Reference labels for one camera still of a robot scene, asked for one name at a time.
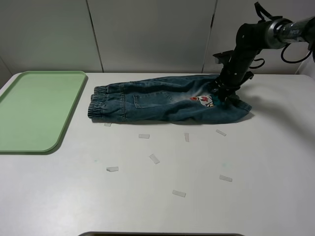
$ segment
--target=stitching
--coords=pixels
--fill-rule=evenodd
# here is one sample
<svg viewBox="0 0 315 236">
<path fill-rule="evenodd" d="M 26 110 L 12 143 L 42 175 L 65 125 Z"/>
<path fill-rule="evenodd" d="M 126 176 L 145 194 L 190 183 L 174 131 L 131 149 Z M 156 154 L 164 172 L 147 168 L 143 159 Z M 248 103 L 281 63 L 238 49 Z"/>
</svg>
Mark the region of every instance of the stitching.
<svg viewBox="0 0 315 236">
<path fill-rule="evenodd" d="M 121 85 L 119 85 L 119 90 L 120 90 L 120 108 L 121 108 L 121 110 L 122 110 L 122 114 L 121 114 L 121 116 L 122 116 L 122 120 L 124 119 L 124 106 L 123 106 L 123 102 L 124 102 L 124 97 L 123 97 L 123 90 L 122 90 L 122 84 Z"/>
<path fill-rule="evenodd" d="M 107 98 L 107 86 L 106 86 L 106 91 L 104 91 L 105 95 L 104 95 L 104 100 L 102 101 L 100 108 L 102 109 L 102 106 L 105 104 L 106 102 L 106 98 Z"/>
<path fill-rule="evenodd" d="M 98 115 L 101 118 L 103 117 L 102 114 L 102 106 L 105 103 L 106 100 L 106 92 L 103 91 L 103 87 L 95 87 L 94 88 L 94 94 L 92 94 L 92 100 L 89 105 L 88 114 Z M 104 99 L 102 101 L 99 101 L 100 98 L 104 95 Z"/>
<path fill-rule="evenodd" d="M 123 97 L 124 97 L 124 106 L 123 106 L 123 113 L 125 116 L 125 121 L 127 121 L 127 116 L 126 116 L 126 97 L 125 97 L 125 85 L 122 84 L 122 88 L 123 88 Z"/>
<path fill-rule="evenodd" d="M 136 106 L 136 108 L 150 108 L 150 107 L 159 107 L 159 106 L 164 106 L 164 105 L 168 105 L 168 104 L 171 104 L 171 103 L 173 103 L 174 102 L 174 100 L 169 96 L 169 94 L 168 93 L 166 93 L 166 92 L 155 92 L 154 94 L 163 94 L 165 97 L 167 97 L 169 100 L 170 100 L 170 103 L 166 103 L 166 104 L 160 104 L 160 105 L 156 105 L 156 106 L 150 106 L 150 105 L 148 105 L 148 106 L 141 106 L 140 104 L 139 104 L 139 101 L 138 101 L 138 98 L 146 98 L 146 97 L 150 97 L 150 93 L 149 94 L 145 94 L 145 95 L 143 95 L 143 96 L 141 96 L 141 95 L 134 95 L 133 96 L 133 102 L 134 102 L 134 105 Z"/>
<path fill-rule="evenodd" d="M 130 81 L 130 83 L 134 83 L 134 84 L 147 84 L 148 82 L 159 82 L 159 81 L 162 81 L 162 80 L 167 80 L 167 79 L 169 79 L 169 77 L 167 77 L 167 78 L 163 78 L 163 79 L 151 79 L 151 81 L 150 80 L 146 80 L 146 81 L 144 81 L 144 83 L 139 83 L 139 81 Z"/>
</svg>

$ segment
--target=white wall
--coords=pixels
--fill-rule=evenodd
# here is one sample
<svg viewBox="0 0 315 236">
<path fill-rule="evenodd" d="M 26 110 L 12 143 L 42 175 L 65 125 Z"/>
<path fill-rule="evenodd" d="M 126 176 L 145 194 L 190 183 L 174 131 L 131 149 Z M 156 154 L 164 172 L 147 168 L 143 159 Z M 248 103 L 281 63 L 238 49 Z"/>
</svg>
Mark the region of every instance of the white wall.
<svg viewBox="0 0 315 236">
<path fill-rule="evenodd" d="M 13 74 L 101 72 L 102 66 L 105 72 L 191 73 L 204 66 L 203 72 L 218 73 L 222 65 L 212 54 L 234 49 L 239 26 L 259 20 L 256 1 L 88 0 L 93 28 L 85 0 L 0 0 L 0 57 Z M 314 0 L 259 2 L 293 21 L 315 15 Z M 285 56 L 300 59 L 306 47 L 292 44 Z M 266 64 L 253 73 L 294 74 L 299 64 L 282 62 L 280 53 L 263 50 L 257 57 Z"/>
<path fill-rule="evenodd" d="M 200 73 L 215 0 L 89 0 L 105 71 Z"/>
<path fill-rule="evenodd" d="M 85 0 L 0 0 L 0 56 L 27 70 L 102 72 Z"/>
</svg>

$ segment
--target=panel seam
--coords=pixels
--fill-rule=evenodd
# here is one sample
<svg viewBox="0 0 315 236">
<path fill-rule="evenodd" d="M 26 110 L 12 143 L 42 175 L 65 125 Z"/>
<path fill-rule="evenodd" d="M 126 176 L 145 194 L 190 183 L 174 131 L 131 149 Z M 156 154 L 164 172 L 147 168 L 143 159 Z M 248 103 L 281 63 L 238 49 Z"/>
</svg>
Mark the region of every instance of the panel seam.
<svg viewBox="0 0 315 236">
<path fill-rule="evenodd" d="M 95 40 L 95 44 L 96 44 L 96 48 L 97 48 L 97 53 L 98 53 L 100 66 L 102 68 L 102 72 L 104 73 L 103 62 L 102 62 L 102 58 L 101 58 L 100 52 L 99 52 L 99 47 L 98 47 L 97 38 L 96 38 L 96 34 L 95 34 L 95 29 L 94 29 L 94 25 L 93 25 L 93 20 L 92 20 L 92 16 L 91 16 L 90 6 L 89 6 L 89 3 L 88 3 L 88 0 L 85 0 L 85 2 L 87 4 L 87 8 L 88 8 L 88 12 L 89 12 L 90 22 L 91 22 L 91 26 L 92 26 L 92 30 L 93 30 L 93 35 L 94 35 L 94 40 Z"/>
<path fill-rule="evenodd" d="M 213 15 L 212 15 L 212 19 L 211 19 L 211 23 L 210 23 L 210 29 L 209 29 L 209 33 L 208 33 L 208 39 L 207 39 L 207 44 L 206 44 L 206 50 L 205 50 L 205 54 L 204 54 L 204 57 L 203 57 L 203 63 L 202 63 L 201 73 L 203 73 L 203 71 L 204 71 L 205 63 L 206 63 L 206 60 L 207 60 L 207 57 L 208 57 L 208 49 L 209 49 L 210 37 L 211 37 L 213 22 L 214 22 L 214 20 L 215 20 L 215 15 L 216 15 L 216 10 L 217 10 L 218 1 L 219 1 L 219 0 L 216 0 L 215 8 L 214 8 Z"/>
<path fill-rule="evenodd" d="M 7 64 L 4 62 L 4 60 L 2 59 L 2 57 L 0 56 L 0 60 L 2 61 L 2 63 L 4 64 L 4 66 L 6 67 L 6 69 L 9 71 L 9 73 L 11 74 L 11 76 L 13 76 L 11 70 L 9 69 L 9 67 L 7 66 Z"/>
</svg>

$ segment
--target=white table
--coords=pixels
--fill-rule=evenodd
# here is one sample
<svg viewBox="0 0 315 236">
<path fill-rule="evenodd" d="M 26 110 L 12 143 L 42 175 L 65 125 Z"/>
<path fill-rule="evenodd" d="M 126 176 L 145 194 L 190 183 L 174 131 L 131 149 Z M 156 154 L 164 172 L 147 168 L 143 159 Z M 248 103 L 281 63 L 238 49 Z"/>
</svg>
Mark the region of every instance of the white table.
<svg viewBox="0 0 315 236">
<path fill-rule="evenodd" d="M 315 81 L 255 75 L 239 91 L 253 106 L 239 123 L 105 127 L 88 119 L 95 86 L 166 75 L 88 73 L 59 150 L 0 155 L 0 235 L 314 235 Z M 119 171 L 107 172 L 111 166 Z"/>
</svg>

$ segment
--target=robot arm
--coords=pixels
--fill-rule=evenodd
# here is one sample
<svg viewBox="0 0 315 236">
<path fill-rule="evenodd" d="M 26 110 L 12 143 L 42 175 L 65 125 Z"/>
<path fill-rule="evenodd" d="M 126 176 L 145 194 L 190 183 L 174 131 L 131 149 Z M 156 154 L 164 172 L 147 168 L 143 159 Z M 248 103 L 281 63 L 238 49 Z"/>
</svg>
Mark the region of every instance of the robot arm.
<svg viewBox="0 0 315 236">
<path fill-rule="evenodd" d="M 315 61 L 315 17 L 293 23 L 282 16 L 271 16 L 258 2 L 255 3 L 255 8 L 261 20 L 257 24 L 243 24 L 239 28 L 233 51 L 213 55 L 223 63 L 221 74 L 215 81 L 220 100 L 225 100 L 253 77 L 248 69 L 263 49 L 287 48 L 289 43 L 308 42 L 308 49 L 310 53 L 313 51 Z M 265 21 L 261 13 L 270 21 Z"/>
</svg>

